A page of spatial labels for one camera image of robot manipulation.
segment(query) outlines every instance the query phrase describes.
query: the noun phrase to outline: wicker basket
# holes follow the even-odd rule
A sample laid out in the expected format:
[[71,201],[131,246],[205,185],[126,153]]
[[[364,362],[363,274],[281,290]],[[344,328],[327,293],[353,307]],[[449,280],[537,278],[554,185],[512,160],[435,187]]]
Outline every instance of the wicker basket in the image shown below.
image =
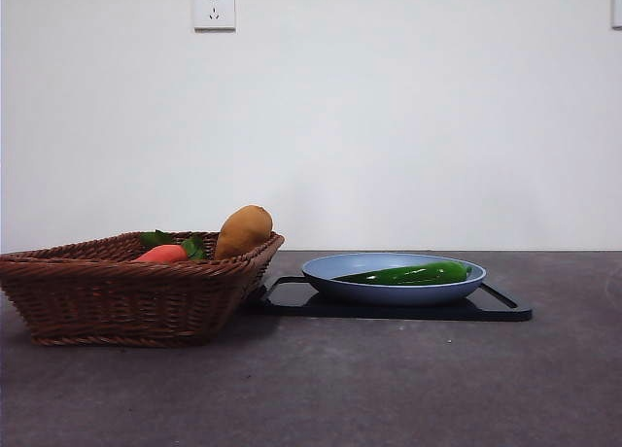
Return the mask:
[[[218,233],[199,233],[211,258]],[[259,282],[284,238],[224,260],[133,262],[139,233],[0,256],[2,290],[41,345],[208,343]],[[173,233],[177,240],[190,232]]]

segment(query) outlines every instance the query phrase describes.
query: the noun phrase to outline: orange carrot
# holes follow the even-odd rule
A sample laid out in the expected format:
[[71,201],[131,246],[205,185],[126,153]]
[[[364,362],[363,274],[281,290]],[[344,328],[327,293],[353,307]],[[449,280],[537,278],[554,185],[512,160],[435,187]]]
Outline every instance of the orange carrot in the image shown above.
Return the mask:
[[186,259],[188,259],[186,250],[180,245],[159,245],[151,248],[135,260],[139,262],[176,262]]

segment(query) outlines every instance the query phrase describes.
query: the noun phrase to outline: black tray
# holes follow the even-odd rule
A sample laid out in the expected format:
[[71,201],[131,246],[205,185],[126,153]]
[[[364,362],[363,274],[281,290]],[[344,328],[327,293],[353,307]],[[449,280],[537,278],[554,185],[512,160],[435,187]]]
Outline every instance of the black tray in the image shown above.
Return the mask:
[[487,284],[465,298],[438,306],[373,306],[329,299],[304,277],[266,279],[263,286],[251,293],[242,311],[279,316],[440,321],[516,322],[532,318],[530,306]]

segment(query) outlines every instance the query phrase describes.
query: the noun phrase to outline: light blue bowl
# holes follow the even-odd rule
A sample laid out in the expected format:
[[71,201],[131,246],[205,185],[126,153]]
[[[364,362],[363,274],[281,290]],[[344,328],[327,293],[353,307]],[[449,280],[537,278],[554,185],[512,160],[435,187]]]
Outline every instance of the light blue bowl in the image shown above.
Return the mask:
[[[332,280],[343,275],[420,265],[439,260],[454,260],[465,266],[470,265],[471,271],[463,282],[442,285],[363,285]],[[472,262],[407,253],[352,253],[326,256],[302,264],[302,273],[314,289],[326,296],[365,304],[392,306],[431,306],[460,299],[477,290],[486,277],[486,269]]]

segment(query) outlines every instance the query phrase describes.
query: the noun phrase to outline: green pepper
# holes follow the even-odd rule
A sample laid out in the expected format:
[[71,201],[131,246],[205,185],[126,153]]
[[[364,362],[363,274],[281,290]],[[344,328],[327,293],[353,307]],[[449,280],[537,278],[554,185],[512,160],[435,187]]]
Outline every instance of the green pepper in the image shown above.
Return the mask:
[[453,260],[443,260],[343,275],[333,280],[365,285],[440,285],[463,282],[470,271],[470,266],[464,266]]

